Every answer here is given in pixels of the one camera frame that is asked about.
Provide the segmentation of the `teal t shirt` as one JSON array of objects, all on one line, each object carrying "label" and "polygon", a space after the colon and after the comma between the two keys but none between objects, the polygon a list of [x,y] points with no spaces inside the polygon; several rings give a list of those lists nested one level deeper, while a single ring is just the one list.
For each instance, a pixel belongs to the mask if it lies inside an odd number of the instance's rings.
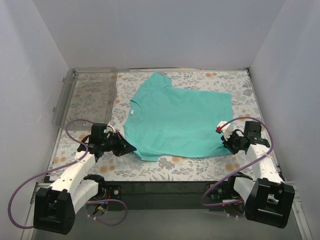
[{"label": "teal t shirt", "polygon": [[155,72],[130,100],[124,135],[143,161],[219,157],[230,152],[216,128],[232,118],[230,93],[173,87],[168,76]]}]

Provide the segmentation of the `clear plastic bin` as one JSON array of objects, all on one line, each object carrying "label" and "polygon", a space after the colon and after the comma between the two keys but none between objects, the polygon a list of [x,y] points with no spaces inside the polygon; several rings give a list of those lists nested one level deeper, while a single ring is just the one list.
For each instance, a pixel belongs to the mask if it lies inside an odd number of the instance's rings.
[{"label": "clear plastic bin", "polygon": [[70,69],[53,112],[52,125],[64,129],[73,120],[109,123],[117,95],[115,67]]}]

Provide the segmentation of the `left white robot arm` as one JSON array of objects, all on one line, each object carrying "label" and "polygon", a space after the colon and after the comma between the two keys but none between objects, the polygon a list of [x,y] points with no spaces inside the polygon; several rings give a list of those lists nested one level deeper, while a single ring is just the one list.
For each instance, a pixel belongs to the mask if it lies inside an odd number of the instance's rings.
[{"label": "left white robot arm", "polygon": [[136,151],[136,148],[119,131],[105,123],[93,123],[90,134],[78,143],[74,163],[66,167],[47,188],[41,187],[36,192],[35,229],[67,235],[77,212],[85,205],[95,205],[102,212],[107,211],[112,202],[126,206],[101,175],[88,172],[105,152],[121,157]]}]

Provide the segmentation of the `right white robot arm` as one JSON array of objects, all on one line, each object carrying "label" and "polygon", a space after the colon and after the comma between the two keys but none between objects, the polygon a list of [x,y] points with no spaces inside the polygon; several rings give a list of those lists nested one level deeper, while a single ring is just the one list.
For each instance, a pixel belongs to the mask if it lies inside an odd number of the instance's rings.
[{"label": "right white robot arm", "polygon": [[270,143],[262,137],[262,125],[246,121],[244,131],[234,129],[230,123],[221,121],[216,131],[222,133],[223,146],[233,155],[244,151],[253,162],[256,180],[242,173],[236,173],[226,186],[227,195],[232,199],[244,200],[247,220],[283,229],[288,223],[295,197],[293,186],[288,185],[279,175],[269,155]]}]

